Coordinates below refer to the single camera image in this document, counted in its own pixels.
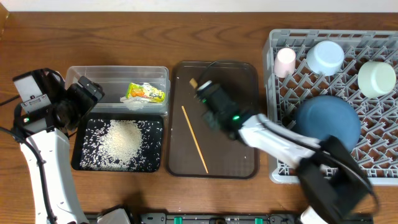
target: white wall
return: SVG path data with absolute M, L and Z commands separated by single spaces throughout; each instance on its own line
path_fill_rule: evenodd
M 398 12 L 398 0 L 0 0 L 8 11 Z

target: brown tray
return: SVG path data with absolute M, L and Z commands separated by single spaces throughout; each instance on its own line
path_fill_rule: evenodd
M 167 169 L 172 175 L 185 177 L 251 178 L 259 169 L 257 149 L 230 140 L 221 130 L 212 130 L 203 119 L 208 109 L 195 98 L 195 90 L 189 84 L 191 78 L 197 79 L 209 64 L 182 62 L 174 68 Z M 199 84 L 207 80 L 221 84 L 242 109 L 254 109 L 253 105 L 258 104 L 257 72 L 250 64 L 217 63 L 209 69 Z M 183 105 L 206 162 L 208 174 L 181 109 Z

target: pink cup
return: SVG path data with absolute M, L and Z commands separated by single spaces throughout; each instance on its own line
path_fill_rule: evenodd
M 286 47 L 280 49 L 275 58 L 274 73 L 280 78 L 286 78 L 294 73 L 296 66 L 296 53 L 294 50 Z

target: plastic bin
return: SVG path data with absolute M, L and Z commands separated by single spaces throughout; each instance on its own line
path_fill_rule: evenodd
M 93 108 L 97 113 L 137 113 L 167 115 L 169 109 L 169 70 L 160 66 L 72 66 L 68 69 L 67 88 L 82 76 L 100 84 L 104 98 Z M 149 83 L 165 92 L 161 103 L 126 104 L 120 101 L 130 83 Z
M 309 69 L 307 52 L 317 43 L 331 40 L 345 52 L 345 60 L 336 75 L 317 76 Z M 277 52 L 290 47 L 296 53 L 292 76 L 281 79 L 274 74 Z M 306 99 L 331 95 L 347 101 L 361 120 L 361 137 L 351 155 L 374 185 L 398 185 L 398 84 L 379 98 L 366 98 L 358 88 L 358 70 L 372 60 L 386 62 L 398 73 L 398 32 L 360 30 L 271 31 L 262 51 L 268 117 L 293 128 L 295 110 Z M 324 167 L 325 176 L 336 169 Z M 298 183 L 292 168 L 269 156 L 269 172 L 278 184 Z

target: wooden table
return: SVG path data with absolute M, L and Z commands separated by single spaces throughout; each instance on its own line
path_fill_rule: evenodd
M 0 41 L 0 101 L 17 94 L 11 78 L 37 68 L 66 75 L 73 65 L 164 65 L 182 60 L 233 58 L 253 64 L 266 107 L 261 50 L 272 29 L 398 30 L 398 14 L 327 13 L 34 13 L 13 12 Z M 16 102 L 0 108 L 0 125 L 12 124 Z M 0 222 L 33 223 L 29 171 L 19 146 L 0 134 Z M 137 212 L 302 212 L 299 185 L 278 185 L 268 176 L 267 155 L 251 180 L 153 174 L 72 172 L 81 206 L 100 212 L 128 203 Z M 376 223 L 398 221 L 398 188 L 376 187 L 381 212 Z M 372 203 L 362 203 L 370 210 Z

